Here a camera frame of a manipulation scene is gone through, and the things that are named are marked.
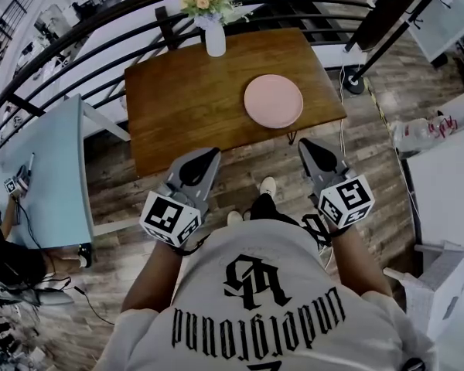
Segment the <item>person's right forearm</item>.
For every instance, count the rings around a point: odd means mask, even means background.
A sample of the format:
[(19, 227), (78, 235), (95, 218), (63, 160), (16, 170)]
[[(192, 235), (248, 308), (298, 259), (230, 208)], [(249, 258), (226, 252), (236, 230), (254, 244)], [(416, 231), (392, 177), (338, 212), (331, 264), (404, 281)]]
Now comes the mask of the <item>person's right forearm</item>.
[(342, 285), (359, 296), (370, 291), (392, 296), (391, 286), (356, 227), (332, 238), (332, 248)]

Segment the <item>yellow black floor tape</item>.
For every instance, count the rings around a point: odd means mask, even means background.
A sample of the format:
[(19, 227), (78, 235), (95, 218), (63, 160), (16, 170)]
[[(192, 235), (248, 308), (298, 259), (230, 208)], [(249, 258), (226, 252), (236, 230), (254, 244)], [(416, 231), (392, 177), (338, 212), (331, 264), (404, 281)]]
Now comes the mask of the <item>yellow black floor tape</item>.
[(388, 121), (387, 121), (387, 119), (385, 117), (385, 114), (384, 114), (383, 110), (381, 109), (380, 105), (378, 104), (377, 97), (376, 97), (376, 95), (375, 95), (375, 93), (374, 93), (374, 91), (372, 89), (370, 81), (368, 79), (365, 79), (364, 80), (364, 85), (365, 85), (366, 90), (368, 91), (368, 94), (370, 95), (370, 97), (371, 97), (371, 99), (372, 99), (372, 101), (374, 103), (374, 106), (377, 109), (377, 112), (378, 112), (378, 114), (380, 116), (380, 119), (382, 120), (385, 128), (387, 129), (388, 133), (391, 133), (391, 127), (390, 127), (390, 125), (389, 125), (389, 123), (388, 123)]

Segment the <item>person's black shorts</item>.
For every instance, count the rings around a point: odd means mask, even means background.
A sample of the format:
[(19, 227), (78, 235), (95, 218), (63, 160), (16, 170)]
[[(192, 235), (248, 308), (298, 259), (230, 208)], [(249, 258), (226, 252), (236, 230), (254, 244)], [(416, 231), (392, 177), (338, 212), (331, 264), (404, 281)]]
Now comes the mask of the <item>person's black shorts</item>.
[(277, 220), (294, 226), (299, 224), (291, 217), (277, 211), (273, 197), (262, 193), (251, 206), (250, 220)]

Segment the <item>light blue table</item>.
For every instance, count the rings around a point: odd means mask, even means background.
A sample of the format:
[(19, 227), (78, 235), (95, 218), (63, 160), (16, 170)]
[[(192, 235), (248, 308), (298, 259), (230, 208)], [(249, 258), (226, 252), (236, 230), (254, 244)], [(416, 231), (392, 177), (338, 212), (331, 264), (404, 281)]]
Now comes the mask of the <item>light blue table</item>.
[(4, 181), (35, 153), (29, 190), (19, 202), (19, 224), (10, 239), (29, 248), (68, 247), (94, 236), (84, 165), (84, 118), (129, 141), (127, 131), (80, 96), (71, 97), (14, 134), (0, 148), (0, 207), (6, 208)]

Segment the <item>pink big plate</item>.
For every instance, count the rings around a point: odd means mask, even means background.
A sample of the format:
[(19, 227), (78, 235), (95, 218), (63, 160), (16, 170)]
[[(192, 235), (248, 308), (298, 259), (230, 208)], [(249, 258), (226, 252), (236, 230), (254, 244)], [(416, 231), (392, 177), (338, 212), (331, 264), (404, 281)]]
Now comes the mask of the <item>pink big plate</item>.
[(257, 124), (271, 129), (286, 128), (301, 116), (303, 97), (290, 79), (266, 74), (254, 78), (247, 85), (244, 107)]

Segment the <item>black coat rack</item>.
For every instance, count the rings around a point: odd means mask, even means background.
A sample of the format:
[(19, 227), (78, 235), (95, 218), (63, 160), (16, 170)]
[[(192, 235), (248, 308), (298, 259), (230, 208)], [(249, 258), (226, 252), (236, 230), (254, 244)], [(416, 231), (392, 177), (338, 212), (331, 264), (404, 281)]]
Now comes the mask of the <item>black coat rack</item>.
[[(423, 23), (419, 19), (420, 14), (432, 3), (433, 0), (420, 0), (418, 4), (411, 10), (408, 17), (398, 26), (398, 28), (390, 35), (390, 37), (378, 48), (378, 50), (369, 58), (369, 60), (358, 70), (348, 70), (346, 75), (340, 81), (340, 88), (348, 90), (352, 94), (362, 94), (366, 88), (364, 82), (364, 74), (390, 49), (390, 47), (408, 30), (411, 25), (419, 29), (418, 23)], [(450, 3), (439, 0), (442, 5), (451, 9)]]

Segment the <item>black curved railing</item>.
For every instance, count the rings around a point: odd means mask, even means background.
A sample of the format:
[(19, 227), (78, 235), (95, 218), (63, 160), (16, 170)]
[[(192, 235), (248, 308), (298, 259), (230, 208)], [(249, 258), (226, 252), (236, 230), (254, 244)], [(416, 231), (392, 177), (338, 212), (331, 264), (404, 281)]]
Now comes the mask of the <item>black curved railing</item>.
[[(319, 10), (298, 10), (323, 0), (230, 1), (234, 12), (227, 16), (226, 34), (269, 22), (332, 19)], [(0, 93), (0, 148), (15, 136), (8, 123), (21, 112), (27, 125), (74, 94), (102, 108), (125, 94), (128, 65), (203, 38), (179, 0), (125, 0), (91, 16), (35, 56)]]

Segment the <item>white printed t-shirt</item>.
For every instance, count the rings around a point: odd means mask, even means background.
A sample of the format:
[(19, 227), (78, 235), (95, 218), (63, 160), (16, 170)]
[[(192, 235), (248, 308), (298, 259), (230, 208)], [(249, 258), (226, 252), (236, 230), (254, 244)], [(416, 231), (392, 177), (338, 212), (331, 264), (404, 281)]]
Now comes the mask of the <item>white printed t-shirt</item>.
[(397, 302), (324, 270), (302, 228), (214, 231), (165, 310), (124, 311), (94, 371), (438, 371), (434, 343)]

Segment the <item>person's left forearm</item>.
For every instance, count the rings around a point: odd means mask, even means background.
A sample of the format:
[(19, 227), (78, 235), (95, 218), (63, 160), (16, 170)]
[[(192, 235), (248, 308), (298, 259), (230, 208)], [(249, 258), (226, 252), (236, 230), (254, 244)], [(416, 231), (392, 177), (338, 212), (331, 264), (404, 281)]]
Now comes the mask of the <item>person's left forearm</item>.
[(158, 241), (130, 287), (121, 307), (128, 310), (150, 309), (162, 312), (171, 305), (183, 257)]

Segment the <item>plastic bottle pack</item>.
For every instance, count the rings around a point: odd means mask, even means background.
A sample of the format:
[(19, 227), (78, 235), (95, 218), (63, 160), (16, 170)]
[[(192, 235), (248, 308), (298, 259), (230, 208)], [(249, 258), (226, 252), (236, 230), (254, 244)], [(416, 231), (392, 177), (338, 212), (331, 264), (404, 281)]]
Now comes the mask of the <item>plastic bottle pack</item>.
[(394, 147), (400, 153), (428, 150), (443, 142), (458, 129), (451, 116), (440, 115), (433, 119), (394, 121), (390, 125)]

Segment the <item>white counter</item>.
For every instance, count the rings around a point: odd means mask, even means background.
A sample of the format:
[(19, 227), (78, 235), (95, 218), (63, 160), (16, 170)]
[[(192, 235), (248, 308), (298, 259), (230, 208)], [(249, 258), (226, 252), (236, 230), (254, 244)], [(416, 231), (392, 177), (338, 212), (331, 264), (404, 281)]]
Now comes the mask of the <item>white counter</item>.
[(421, 241), (464, 247), (464, 129), (407, 159)]

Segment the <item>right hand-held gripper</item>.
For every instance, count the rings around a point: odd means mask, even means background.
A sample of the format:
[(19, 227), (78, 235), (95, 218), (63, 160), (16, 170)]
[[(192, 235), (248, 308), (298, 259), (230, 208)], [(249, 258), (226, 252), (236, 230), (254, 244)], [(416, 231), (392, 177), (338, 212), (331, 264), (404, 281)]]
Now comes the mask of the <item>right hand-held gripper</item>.
[(340, 149), (314, 138), (302, 138), (298, 149), (313, 183), (317, 210), (338, 229), (366, 218), (374, 206), (374, 195), (364, 175), (344, 177), (350, 167)]

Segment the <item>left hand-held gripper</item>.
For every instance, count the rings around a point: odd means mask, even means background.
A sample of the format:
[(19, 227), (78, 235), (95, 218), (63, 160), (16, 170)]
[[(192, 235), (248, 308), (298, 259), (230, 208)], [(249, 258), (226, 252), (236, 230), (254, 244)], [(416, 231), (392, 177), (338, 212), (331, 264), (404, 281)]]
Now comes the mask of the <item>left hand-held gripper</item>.
[(139, 224), (151, 237), (184, 247), (208, 212), (208, 196), (220, 165), (219, 148), (199, 148), (178, 157), (148, 193)]

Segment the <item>brown wooden table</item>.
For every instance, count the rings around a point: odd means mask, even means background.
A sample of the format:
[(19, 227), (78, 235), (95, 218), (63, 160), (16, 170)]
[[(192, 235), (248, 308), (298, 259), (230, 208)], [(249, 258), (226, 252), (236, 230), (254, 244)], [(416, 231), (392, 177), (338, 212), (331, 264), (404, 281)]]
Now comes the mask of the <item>brown wooden table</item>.
[(330, 78), (298, 29), (230, 36), (220, 57), (209, 56), (201, 43), (187, 46), (125, 71), (137, 174), (162, 171), (198, 148), (227, 150), (286, 134), (260, 126), (244, 107), (247, 85), (266, 74), (288, 78), (302, 94), (302, 113), (288, 131), (345, 118)]

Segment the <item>white cardboard box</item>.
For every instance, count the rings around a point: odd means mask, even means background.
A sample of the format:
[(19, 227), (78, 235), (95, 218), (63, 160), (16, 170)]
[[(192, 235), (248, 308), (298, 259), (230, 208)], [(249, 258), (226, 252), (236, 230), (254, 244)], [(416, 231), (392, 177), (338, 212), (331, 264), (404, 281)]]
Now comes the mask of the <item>white cardboard box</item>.
[(448, 327), (464, 290), (464, 247), (443, 241), (441, 244), (416, 244), (423, 256), (423, 273), (414, 277), (389, 267), (384, 274), (403, 286), (406, 314), (413, 326), (430, 339), (437, 339)]

